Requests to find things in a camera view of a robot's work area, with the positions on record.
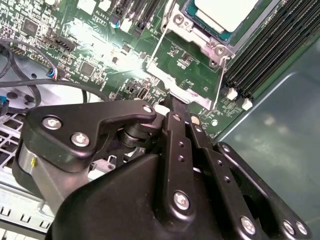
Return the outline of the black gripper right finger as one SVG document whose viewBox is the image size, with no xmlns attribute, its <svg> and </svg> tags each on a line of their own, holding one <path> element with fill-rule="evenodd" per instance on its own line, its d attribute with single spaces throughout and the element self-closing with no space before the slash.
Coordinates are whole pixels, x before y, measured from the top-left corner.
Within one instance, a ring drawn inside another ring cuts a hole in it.
<svg viewBox="0 0 320 240">
<path fill-rule="evenodd" d="M 203 128 L 188 128 L 196 161 L 213 189 L 225 240 L 311 240 L 304 221 L 227 143 L 212 145 Z"/>
</svg>

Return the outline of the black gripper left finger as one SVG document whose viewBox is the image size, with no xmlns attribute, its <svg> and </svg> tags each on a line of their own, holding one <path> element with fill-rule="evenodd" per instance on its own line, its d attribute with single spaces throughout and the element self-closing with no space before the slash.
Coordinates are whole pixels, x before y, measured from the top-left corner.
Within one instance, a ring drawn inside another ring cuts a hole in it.
<svg viewBox="0 0 320 240">
<path fill-rule="evenodd" d="M 56 218 L 76 190 L 161 153 L 166 126 L 186 128 L 190 122 L 187 105 L 172 96 L 155 107 L 143 100 L 39 107 L 24 120 L 13 174 Z"/>
</svg>

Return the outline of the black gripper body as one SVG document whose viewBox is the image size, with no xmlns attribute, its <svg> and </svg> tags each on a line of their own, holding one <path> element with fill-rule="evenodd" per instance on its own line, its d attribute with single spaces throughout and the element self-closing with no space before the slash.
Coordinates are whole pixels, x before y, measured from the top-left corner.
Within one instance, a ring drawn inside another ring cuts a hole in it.
<svg viewBox="0 0 320 240">
<path fill-rule="evenodd" d="M 189 126 L 167 125 L 162 143 L 72 193 L 47 239 L 225 240 Z"/>
</svg>

